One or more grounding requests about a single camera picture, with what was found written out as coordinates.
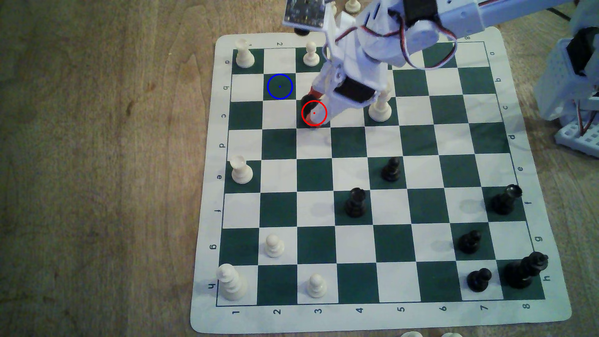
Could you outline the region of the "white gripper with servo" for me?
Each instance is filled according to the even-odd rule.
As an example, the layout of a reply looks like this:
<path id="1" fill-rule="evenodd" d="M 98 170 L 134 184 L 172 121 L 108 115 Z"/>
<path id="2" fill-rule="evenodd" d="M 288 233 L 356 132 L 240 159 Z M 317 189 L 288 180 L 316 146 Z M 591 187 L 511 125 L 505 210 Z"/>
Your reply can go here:
<path id="1" fill-rule="evenodd" d="M 334 17 L 327 10 L 324 33 L 329 60 L 306 96 L 306 123 L 311 126 L 326 125 L 347 109 L 374 103 L 386 88 L 388 64 L 404 65 L 399 35 L 368 31 L 346 13 Z"/>

